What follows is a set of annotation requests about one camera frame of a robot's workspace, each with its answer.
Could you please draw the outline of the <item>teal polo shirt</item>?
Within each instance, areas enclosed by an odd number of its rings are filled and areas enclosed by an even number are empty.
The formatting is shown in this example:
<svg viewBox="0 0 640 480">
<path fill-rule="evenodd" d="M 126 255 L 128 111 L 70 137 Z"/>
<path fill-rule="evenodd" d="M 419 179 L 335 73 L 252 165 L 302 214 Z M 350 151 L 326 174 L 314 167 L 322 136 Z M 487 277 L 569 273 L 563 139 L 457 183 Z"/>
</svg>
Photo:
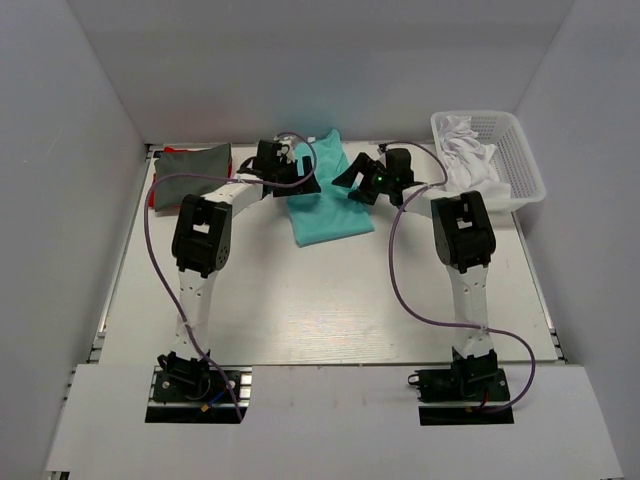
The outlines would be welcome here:
<svg viewBox="0 0 640 480">
<path fill-rule="evenodd" d="M 349 166 L 340 133 L 332 129 L 311 145 L 318 160 L 315 177 L 321 192 L 287 198 L 296 244 L 306 247 L 373 232 L 367 206 L 349 199 L 349 189 L 332 184 Z"/>
</svg>

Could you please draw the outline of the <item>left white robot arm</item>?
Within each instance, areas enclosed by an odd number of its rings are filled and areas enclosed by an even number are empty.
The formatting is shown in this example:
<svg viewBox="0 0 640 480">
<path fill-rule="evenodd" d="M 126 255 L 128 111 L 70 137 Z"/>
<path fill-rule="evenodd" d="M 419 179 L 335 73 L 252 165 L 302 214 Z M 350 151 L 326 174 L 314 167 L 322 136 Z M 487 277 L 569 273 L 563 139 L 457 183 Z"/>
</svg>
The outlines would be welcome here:
<svg viewBox="0 0 640 480">
<path fill-rule="evenodd" d="M 258 142 L 256 154 L 236 175 L 204 196 L 184 197 L 171 252 L 179 272 L 179 307 L 173 351 L 202 359 L 210 354 L 209 320 L 213 288 L 231 250 L 232 221 L 269 197 L 321 192 L 314 170 L 318 158 L 303 137 L 282 133 Z"/>
</svg>

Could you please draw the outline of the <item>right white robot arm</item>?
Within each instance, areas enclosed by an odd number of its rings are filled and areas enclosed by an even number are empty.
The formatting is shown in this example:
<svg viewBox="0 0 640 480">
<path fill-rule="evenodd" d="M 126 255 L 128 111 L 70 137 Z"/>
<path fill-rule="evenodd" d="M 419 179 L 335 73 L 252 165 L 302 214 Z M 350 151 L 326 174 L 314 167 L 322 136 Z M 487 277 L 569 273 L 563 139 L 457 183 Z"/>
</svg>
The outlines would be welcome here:
<svg viewBox="0 0 640 480">
<path fill-rule="evenodd" d="M 438 186 L 419 182 L 406 148 L 379 147 L 377 160 L 361 152 L 332 184 L 347 188 L 348 198 L 373 205 L 381 195 L 398 208 L 388 245 L 392 289 L 403 308 L 415 319 L 455 332 L 455 361 L 495 357 L 490 337 L 486 283 L 496 238 L 482 195 L 475 191 L 447 193 Z M 449 275 L 454 319 L 431 320 L 413 311 L 402 298 L 394 270 L 394 242 L 401 215 L 415 213 L 432 221 L 435 249 Z"/>
</svg>

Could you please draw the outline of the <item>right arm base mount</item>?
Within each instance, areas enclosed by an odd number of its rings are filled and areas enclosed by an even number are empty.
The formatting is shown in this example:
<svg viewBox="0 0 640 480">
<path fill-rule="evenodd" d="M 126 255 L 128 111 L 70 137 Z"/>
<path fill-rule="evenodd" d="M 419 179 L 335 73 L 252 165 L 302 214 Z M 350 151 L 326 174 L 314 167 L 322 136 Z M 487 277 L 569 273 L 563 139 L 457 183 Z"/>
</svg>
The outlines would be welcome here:
<svg viewBox="0 0 640 480">
<path fill-rule="evenodd" d="M 447 368 L 416 370 L 407 384 L 418 392 L 422 426 L 510 425 L 513 409 L 506 374 L 497 354 L 464 358 L 455 352 Z"/>
</svg>

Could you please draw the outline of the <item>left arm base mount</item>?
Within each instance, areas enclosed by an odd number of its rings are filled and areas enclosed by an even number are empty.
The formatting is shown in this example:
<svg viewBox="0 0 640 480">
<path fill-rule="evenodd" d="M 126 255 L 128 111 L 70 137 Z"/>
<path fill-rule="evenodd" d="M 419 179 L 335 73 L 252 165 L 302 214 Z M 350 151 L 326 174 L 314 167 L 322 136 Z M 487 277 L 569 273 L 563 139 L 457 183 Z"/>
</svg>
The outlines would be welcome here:
<svg viewBox="0 0 640 480">
<path fill-rule="evenodd" d="M 171 352 L 157 358 L 147 402 L 147 424 L 239 424 L 249 407 L 252 370 L 218 371 L 207 361 Z"/>
</svg>

